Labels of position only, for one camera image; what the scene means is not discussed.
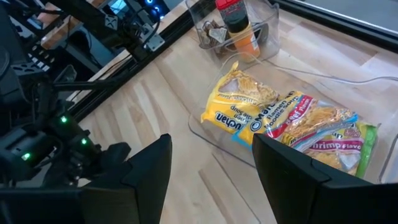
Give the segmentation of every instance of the maruchan logo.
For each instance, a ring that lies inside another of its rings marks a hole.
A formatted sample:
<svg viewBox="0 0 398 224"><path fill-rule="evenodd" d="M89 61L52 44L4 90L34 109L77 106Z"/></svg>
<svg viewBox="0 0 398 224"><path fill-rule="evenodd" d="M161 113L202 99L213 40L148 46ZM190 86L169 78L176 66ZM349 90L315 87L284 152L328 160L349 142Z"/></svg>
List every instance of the maruchan logo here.
<svg viewBox="0 0 398 224"><path fill-rule="evenodd" d="M227 128L233 128L236 130L242 128L241 123L236 122L234 119L230 118L229 116L226 116L221 112L216 112L216 121L225 124Z"/></svg>
<svg viewBox="0 0 398 224"><path fill-rule="evenodd" d="M254 121L250 124L250 130L252 132L256 132L256 131L260 130L261 127L262 127L261 121Z"/></svg>

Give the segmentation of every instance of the ramen noodle package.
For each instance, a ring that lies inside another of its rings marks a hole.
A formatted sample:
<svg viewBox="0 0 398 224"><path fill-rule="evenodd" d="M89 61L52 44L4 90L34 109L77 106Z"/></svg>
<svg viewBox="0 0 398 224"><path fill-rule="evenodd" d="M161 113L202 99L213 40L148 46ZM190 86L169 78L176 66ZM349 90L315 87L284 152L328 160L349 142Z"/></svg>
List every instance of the ramen noodle package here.
<svg viewBox="0 0 398 224"><path fill-rule="evenodd" d="M211 92L201 122L210 121L233 134L278 97L276 91L238 70L235 62Z"/></svg>
<svg viewBox="0 0 398 224"><path fill-rule="evenodd" d="M376 136L376 127L358 121L325 136L304 153L336 169L363 177Z"/></svg>
<svg viewBox="0 0 398 224"><path fill-rule="evenodd" d="M341 128L356 122L356 113L339 108L299 91L264 108L234 134L233 140L251 149L254 133L262 133L300 152Z"/></svg>

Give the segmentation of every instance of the clear container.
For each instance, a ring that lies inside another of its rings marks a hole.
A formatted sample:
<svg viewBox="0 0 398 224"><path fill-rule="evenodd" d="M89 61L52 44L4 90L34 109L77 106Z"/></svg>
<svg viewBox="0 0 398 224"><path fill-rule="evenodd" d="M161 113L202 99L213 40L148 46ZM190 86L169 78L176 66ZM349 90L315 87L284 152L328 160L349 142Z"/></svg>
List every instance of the clear container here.
<svg viewBox="0 0 398 224"><path fill-rule="evenodd" d="M260 60L267 59L278 53L280 49L278 25L279 5L271 5L267 0L244 0L248 12L248 18L252 25L257 42L260 47ZM219 27L225 27L220 12L215 8L215 0L185 0L197 30L199 45L210 54L214 62L224 62L228 57L237 53L233 40L227 33L225 41L218 42L209 38L206 25L215 21ZM239 41L247 37L241 34L234 37Z"/></svg>
<svg viewBox="0 0 398 224"><path fill-rule="evenodd" d="M377 142L364 179L372 183L398 182L398 100L395 99L398 96L398 78L352 74L350 80L347 80L343 74L319 75L304 64L285 65L283 63L288 62L278 60L277 57L271 60L254 58L252 63L244 63L240 54L232 55L225 61L192 111L188 125L193 133L218 149L254 166L252 153L232 141L231 134L209 121L200 122L200 115L205 111L209 94L217 81L229 72L234 62L239 61L239 70L254 76L281 95L298 90L333 105L349 108L357 112L361 120L377 126Z"/></svg>

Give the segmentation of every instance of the maruchan ramen packet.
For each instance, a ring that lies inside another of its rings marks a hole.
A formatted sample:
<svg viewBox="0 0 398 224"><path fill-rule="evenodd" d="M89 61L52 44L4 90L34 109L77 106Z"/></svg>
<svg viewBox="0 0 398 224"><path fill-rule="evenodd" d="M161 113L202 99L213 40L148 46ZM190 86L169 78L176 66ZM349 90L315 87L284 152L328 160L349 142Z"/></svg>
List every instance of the maruchan ramen packet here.
<svg viewBox="0 0 398 224"><path fill-rule="evenodd" d="M328 134L351 126L358 115L299 91L291 91L283 100L264 108L233 135L234 141L251 149L254 133L262 133L300 152Z"/></svg>
<svg viewBox="0 0 398 224"><path fill-rule="evenodd" d="M201 122L210 121L233 134L278 97L276 91L238 70L235 62L211 92Z"/></svg>
<svg viewBox="0 0 398 224"><path fill-rule="evenodd" d="M336 169L363 178L376 136L375 126L358 121L325 136L304 153Z"/></svg>

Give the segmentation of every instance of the chicken flavor ramen packet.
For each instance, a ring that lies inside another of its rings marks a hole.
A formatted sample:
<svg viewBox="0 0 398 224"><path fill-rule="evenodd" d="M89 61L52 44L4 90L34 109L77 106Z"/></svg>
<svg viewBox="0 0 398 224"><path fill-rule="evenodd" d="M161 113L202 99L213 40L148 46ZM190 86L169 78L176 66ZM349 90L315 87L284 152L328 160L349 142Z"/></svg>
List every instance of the chicken flavor ramen packet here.
<svg viewBox="0 0 398 224"><path fill-rule="evenodd" d="M276 91L238 70L235 62L211 92L201 122L210 121L233 134L278 97Z"/></svg>
<svg viewBox="0 0 398 224"><path fill-rule="evenodd" d="M291 91L283 100L261 110L233 140L251 149L254 133L262 133L300 152L341 128L350 127L358 115Z"/></svg>
<svg viewBox="0 0 398 224"><path fill-rule="evenodd" d="M376 136L375 126L358 121L325 136L305 150L304 154L363 178Z"/></svg>

